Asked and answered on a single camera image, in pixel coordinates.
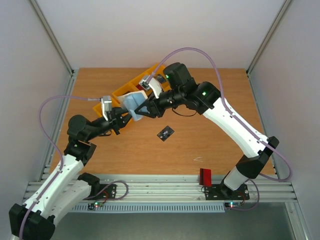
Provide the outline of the red card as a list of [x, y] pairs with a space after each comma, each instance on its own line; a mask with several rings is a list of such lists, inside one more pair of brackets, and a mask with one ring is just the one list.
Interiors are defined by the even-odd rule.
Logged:
[[203, 187], [212, 186], [212, 171], [207, 168], [201, 168], [199, 170], [199, 184]]

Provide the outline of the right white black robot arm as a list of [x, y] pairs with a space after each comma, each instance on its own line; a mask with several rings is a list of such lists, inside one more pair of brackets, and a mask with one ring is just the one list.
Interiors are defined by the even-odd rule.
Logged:
[[170, 89], [163, 91], [157, 77], [145, 75], [139, 82], [152, 94], [141, 103], [135, 113], [160, 118], [165, 110], [180, 105], [203, 115], [220, 127], [242, 150], [243, 156], [221, 181], [217, 191], [225, 200], [234, 197], [249, 179], [255, 179], [265, 167], [279, 140], [267, 137], [247, 123], [222, 96], [212, 83], [196, 83], [187, 67], [172, 63], [163, 70]]

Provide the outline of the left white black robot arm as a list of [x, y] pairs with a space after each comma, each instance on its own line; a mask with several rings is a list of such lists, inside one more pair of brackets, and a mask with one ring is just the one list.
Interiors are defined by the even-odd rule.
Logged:
[[68, 144], [62, 159], [41, 187], [22, 205], [9, 210], [11, 233], [21, 240], [49, 240], [61, 219], [80, 201], [96, 200], [99, 207], [114, 200], [116, 182], [101, 184], [90, 173], [80, 173], [96, 149], [90, 141], [120, 133], [132, 117], [128, 111], [113, 107], [96, 120], [74, 115], [68, 122]]

